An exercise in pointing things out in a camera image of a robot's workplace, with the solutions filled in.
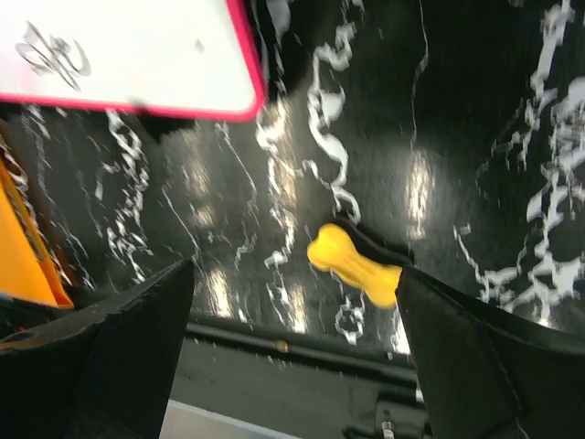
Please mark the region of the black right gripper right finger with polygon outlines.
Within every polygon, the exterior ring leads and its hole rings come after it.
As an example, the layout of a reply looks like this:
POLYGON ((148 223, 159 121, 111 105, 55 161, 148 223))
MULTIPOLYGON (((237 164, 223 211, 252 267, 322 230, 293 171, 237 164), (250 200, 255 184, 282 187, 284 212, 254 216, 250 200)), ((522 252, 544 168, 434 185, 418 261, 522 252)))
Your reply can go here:
POLYGON ((583 437, 583 339, 414 267, 397 298, 434 437, 583 437))

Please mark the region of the pink-framed whiteboard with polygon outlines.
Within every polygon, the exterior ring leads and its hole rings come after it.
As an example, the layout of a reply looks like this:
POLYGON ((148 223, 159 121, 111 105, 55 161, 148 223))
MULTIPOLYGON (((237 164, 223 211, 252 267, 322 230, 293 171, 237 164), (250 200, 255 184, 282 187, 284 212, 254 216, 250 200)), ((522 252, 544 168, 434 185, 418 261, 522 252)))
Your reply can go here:
POLYGON ((266 91, 240 1, 4 1, 1 98, 247 121, 266 91))

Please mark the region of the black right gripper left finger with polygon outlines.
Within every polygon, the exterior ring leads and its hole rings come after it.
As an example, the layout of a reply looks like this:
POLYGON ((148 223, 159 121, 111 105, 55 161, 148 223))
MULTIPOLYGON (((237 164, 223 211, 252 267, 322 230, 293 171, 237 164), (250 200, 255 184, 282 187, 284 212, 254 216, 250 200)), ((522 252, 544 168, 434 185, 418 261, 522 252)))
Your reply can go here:
POLYGON ((4 438, 156 438, 195 286, 177 262, 95 305, 1 341, 4 438))

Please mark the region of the yellow bone-shaped eraser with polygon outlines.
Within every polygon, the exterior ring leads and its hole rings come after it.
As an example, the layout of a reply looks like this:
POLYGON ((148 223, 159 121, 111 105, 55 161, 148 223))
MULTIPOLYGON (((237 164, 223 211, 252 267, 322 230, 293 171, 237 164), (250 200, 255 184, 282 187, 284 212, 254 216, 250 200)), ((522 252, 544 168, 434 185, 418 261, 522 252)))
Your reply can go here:
POLYGON ((408 250, 380 244, 345 218, 324 224, 306 254, 315 268, 334 273, 362 290, 374 306, 382 309, 397 303, 402 271, 414 263, 408 250))

